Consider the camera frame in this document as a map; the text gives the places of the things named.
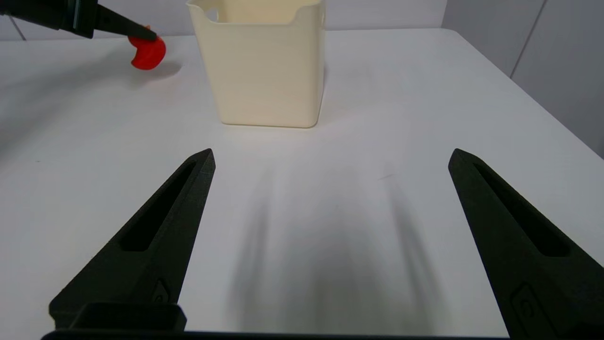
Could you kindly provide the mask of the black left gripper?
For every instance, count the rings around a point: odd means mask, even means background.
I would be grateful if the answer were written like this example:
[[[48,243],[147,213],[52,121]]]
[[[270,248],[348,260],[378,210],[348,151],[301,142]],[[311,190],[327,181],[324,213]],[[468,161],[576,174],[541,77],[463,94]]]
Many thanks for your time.
[[[91,38],[96,30],[121,36],[155,41],[157,34],[123,15],[99,4],[97,0],[2,0],[2,15]]]

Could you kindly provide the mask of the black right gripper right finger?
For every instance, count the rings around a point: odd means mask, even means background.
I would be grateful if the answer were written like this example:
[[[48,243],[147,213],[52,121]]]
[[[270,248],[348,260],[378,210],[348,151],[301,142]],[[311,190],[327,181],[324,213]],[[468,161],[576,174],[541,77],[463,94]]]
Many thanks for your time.
[[[509,336],[601,340],[602,265],[477,156],[448,169]]]

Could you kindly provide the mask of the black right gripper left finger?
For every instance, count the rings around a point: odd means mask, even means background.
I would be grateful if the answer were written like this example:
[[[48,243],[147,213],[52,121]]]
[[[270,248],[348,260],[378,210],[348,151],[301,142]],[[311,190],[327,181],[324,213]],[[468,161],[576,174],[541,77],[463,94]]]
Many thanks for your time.
[[[56,329],[92,303],[177,303],[216,168],[191,155],[52,299]]]

